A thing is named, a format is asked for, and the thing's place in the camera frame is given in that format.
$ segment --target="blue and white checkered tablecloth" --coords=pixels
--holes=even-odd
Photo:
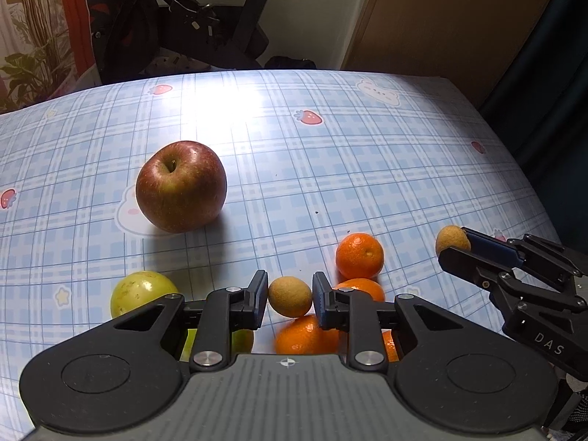
[[[198,140],[219,155],[225,207],[167,236],[133,185],[164,145]],[[99,87],[0,116],[0,439],[32,425],[18,395],[26,362],[110,319],[125,275],[156,270],[189,299],[270,279],[337,279],[350,232],[385,251],[389,300],[418,294],[493,330],[499,313],[443,273],[438,230],[499,238],[557,234],[516,162],[447,80],[327,71],[219,72]],[[285,318],[270,307],[254,350]]]

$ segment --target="dark blue curtain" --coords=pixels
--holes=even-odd
[[[564,245],[588,253],[588,0],[551,0],[480,113]]]

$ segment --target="cartoon strawberry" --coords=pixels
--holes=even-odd
[[[481,145],[481,143],[479,143],[478,141],[472,141],[472,147],[475,150],[477,150],[480,154],[486,153],[486,148],[483,145]]]
[[[506,242],[506,237],[500,229],[494,229],[494,238]]]
[[[171,91],[172,89],[173,88],[170,85],[157,85],[149,90],[149,94],[154,94],[155,96],[158,96],[160,94],[165,94]]]
[[[314,126],[316,124],[320,124],[321,122],[323,122],[322,118],[310,109],[305,109],[304,111],[296,111],[294,117],[298,119],[302,124],[307,124],[309,126]]]
[[[8,189],[4,191],[4,194],[2,194],[0,196],[0,206],[2,206],[2,209],[8,209],[10,206],[12,206],[12,203],[16,200],[17,198],[17,192],[14,189]]]

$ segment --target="yellow-green fruit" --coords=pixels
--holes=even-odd
[[[445,250],[448,247],[457,247],[468,251],[472,249],[472,245],[467,239],[466,233],[457,225],[445,226],[437,234],[437,240],[435,240],[435,253],[437,254],[437,257],[442,250]]]
[[[112,291],[111,315],[116,318],[168,293],[178,293],[165,275],[144,270],[123,278]]]
[[[280,277],[269,286],[268,301],[280,315],[299,318],[311,309],[312,292],[301,279]]]
[[[192,345],[196,339],[196,328],[188,329],[186,344],[180,356],[181,362],[187,362],[192,352]],[[230,349],[232,353],[251,353],[254,347],[254,333],[252,330],[237,330],[232,333]]]

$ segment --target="silver bolt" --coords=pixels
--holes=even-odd
[[[194,355],[194,363],[200,366],[214,366],[222,361],[222,355],[218,352],[199,352]]]
[[[379,352],[367,350],[365,352],[359,352],[355,355],[355,361],[365,366],[379,365],[384,361],[384,355]]]

